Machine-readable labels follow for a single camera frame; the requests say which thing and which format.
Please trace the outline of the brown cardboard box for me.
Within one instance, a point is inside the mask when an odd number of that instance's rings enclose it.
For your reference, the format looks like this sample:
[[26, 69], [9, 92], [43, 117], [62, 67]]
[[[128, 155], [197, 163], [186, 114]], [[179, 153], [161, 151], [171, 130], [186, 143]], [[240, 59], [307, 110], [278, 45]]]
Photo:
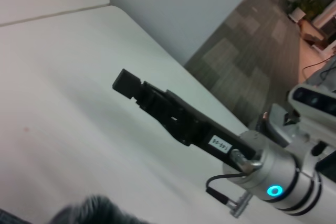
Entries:
[[322, 33], [319, 32], [310, 22], [303, 20], [300, 25], [301, 29], [301, 38], [306, 42], [313, 43], [317, 41], [325, 40], [325, 37]]

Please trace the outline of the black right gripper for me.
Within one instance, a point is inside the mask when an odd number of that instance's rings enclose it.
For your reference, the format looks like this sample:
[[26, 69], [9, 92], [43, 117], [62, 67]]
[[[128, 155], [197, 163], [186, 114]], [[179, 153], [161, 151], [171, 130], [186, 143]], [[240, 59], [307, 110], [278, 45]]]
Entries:
[[113, 90], [136, 104], [152, 117], [162, 117], [162, 126], [180, 143], [194, 145], [218, 160], [237, 168], [230, 158], [233, 150], [239, 150], [247, 159], [256, 151], [244, 143], [238, 135], [198, 111], [173, 92], [163, 92], [146, 81], [122, 69], [112, 85]]

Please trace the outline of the blue denim shorts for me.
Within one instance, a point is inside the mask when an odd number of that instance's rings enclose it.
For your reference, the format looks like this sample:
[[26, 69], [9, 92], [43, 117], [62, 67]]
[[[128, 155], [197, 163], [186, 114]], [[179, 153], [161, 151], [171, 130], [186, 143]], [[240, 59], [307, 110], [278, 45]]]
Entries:
[[122, 211], [108, 197], [92, 195], [68, 205], [44, 224], [151, 224]]

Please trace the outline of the metal gripper connector plug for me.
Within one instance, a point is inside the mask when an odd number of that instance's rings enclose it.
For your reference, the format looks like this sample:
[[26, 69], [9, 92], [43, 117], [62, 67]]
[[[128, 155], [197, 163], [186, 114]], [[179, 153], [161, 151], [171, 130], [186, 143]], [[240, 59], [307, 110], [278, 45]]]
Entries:
[[263, 166], [261, 161], [248, 160], [238, 149], [233, 149], [230, 153], [230, 159], [241, 169], [245, 174], [260, 169]]

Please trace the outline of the white plant pot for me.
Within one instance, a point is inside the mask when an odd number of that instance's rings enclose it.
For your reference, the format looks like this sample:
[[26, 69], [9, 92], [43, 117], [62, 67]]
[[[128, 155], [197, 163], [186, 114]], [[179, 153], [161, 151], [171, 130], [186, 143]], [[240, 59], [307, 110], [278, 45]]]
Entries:
[[292, 21], [298, 23], [305, 17], [305, 15], [306, 13], [300, 7], [297, 7], [288, 16]]

